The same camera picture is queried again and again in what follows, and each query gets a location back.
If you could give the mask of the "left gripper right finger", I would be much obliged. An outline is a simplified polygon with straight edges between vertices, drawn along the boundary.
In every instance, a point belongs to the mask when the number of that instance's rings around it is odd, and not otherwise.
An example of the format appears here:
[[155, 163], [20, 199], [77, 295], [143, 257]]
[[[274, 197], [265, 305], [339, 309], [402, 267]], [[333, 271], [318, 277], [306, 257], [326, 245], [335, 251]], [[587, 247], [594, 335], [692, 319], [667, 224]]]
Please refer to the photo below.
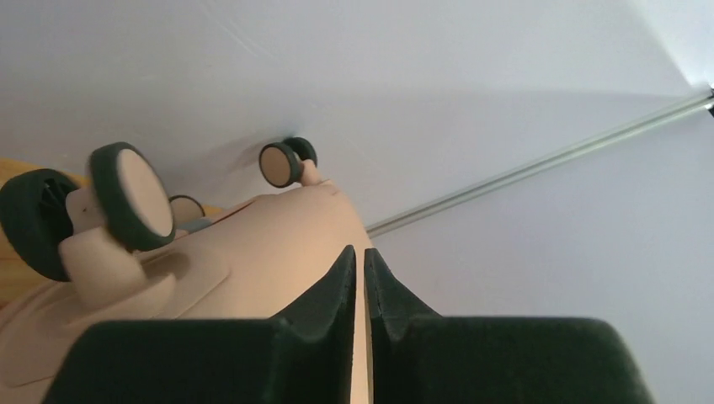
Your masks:
[[650, 403], [607, 322], [582, 317], [443, 316], [365, 252], [375, 403]]

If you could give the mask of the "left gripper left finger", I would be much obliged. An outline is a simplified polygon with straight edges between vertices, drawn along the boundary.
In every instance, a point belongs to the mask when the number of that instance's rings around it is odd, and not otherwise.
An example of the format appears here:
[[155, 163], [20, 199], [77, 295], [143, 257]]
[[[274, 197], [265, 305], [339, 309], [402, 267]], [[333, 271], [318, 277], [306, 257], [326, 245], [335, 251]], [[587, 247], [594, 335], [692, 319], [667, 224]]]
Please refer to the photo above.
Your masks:
[[47, 403], [347, 403], [356, 257], [259, 319], [101, 322], [71, 347]]

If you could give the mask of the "pink suitcase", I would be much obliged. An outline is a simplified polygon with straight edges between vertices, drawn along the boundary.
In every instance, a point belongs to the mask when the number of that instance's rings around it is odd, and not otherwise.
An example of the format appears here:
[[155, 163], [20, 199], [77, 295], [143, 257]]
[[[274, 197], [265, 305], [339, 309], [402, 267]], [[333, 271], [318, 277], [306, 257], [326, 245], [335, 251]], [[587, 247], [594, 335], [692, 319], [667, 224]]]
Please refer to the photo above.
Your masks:
[[372, 244], [349, 198], [289, 137], [258, 155], [276, 188], [207, 214], [168, 196], [133, 145], [88, 158], [89, 182], [42, 168], [1, 188], [1, 227], [44, 283], [1, 311], [1, 400], [47, 403], [72, 345], [116, 321], [259, 319], [311, 288], [348, 246], [356, 257], [350, 400], [370, 401], [363, 263]]

